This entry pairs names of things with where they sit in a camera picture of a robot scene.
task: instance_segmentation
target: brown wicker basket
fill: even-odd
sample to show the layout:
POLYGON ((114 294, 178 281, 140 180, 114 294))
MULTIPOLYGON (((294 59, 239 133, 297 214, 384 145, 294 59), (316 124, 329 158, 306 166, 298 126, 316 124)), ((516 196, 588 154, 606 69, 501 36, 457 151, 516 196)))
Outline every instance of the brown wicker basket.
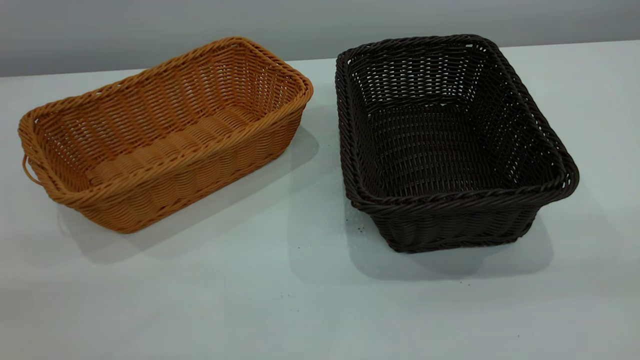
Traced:
POLYGON ((23 166, 56 202, 132 233, 277 158, 312 92, 263 47, 224 38, 31 110, 23 166))
POLYGON ((475 35, 342 53, 336 89, 347 197, 398 252, 499 245, 579 175, 526 87, 475 35))

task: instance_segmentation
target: orange wicker basket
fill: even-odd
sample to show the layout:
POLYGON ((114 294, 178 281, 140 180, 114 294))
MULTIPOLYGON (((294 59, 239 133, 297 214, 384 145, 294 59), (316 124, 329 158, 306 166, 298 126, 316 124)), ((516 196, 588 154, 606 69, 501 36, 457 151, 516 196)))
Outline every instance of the orange wicker basket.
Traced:
POLYGON ((29 111, 22 164, 51 199, 133 233, 277 158, 312 92, 260 45, 224 38, 29 111))

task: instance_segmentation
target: wicker basket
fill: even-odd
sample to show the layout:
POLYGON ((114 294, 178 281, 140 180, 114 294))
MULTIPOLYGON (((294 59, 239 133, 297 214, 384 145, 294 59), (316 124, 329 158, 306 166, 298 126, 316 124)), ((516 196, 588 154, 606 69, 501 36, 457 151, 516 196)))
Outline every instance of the wicker basket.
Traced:
POLYGON ((258 44, 225 38, 31 110, 23 165, 56 202, 132 233, 277 158, 312 92, 258 44))
POLYGON ((578 170, 497 46, 475 35, 342 53, 347 197, 398 252, 515 241, 578 170))

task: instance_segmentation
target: dark brown basket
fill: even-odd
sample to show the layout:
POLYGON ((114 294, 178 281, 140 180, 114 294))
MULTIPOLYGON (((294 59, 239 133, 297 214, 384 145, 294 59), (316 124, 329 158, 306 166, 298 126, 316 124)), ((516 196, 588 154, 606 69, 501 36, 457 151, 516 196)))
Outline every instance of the dark brown basket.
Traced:
POLYGON ((347 197, 398 252, 500 245, 576 189, 571 156, 491 41, 385 40, 335 76, 347 197))

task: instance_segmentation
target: tabletop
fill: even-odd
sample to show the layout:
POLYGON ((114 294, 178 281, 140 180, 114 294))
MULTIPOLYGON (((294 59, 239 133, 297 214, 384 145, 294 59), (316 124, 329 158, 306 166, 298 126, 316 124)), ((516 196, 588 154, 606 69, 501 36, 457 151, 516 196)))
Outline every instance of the tabletop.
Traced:
POLYGON ((0 357, 636 359, 640 41, 502 49, 580 169, 500 247, 398 254, 344 196, 335 60, 274 162, 134 234, 21 167, 28 110, 139 70, 0 78, 0 357))

